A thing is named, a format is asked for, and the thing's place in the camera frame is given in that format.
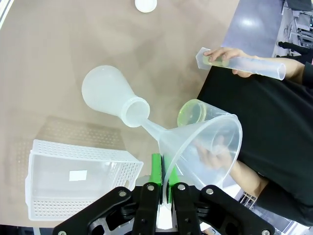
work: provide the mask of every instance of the table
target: table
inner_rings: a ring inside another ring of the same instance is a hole
[[[119,68],[150,104],[150,120],[173,128],[207,75],[195,55],[221,45],[238,1],[159,0],[143,14],[132,0],[15,0],[0,31],[0,224],[59,223],[28,220],[34,139],[127,150],[145,163],[141,175],[150,174],[157,142],[90,109],[81,96],[85,75],[99,65]]]

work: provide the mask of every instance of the gray floor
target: gray floor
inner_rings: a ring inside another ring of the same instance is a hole
[[[282,0],[240,0],[223,47],[271,57],[282,20]]]

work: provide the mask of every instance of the white cap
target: white cap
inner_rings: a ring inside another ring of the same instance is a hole
[[[152,12],[157,7],[157,0],[135,0],[135,6],[143,13]]]

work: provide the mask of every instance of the black shirt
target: black shirt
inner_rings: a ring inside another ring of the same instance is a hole
[[[212,67],[198,99],[238,116],[238,159],[270,180],[258,206],[312,226],[313,66],[305,65],[303,85]]]

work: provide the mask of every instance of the white label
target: white label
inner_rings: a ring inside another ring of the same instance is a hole
[[[87,178],[86,170],[71,170],[69,172],[69,181],[86,180],[86,178]]]

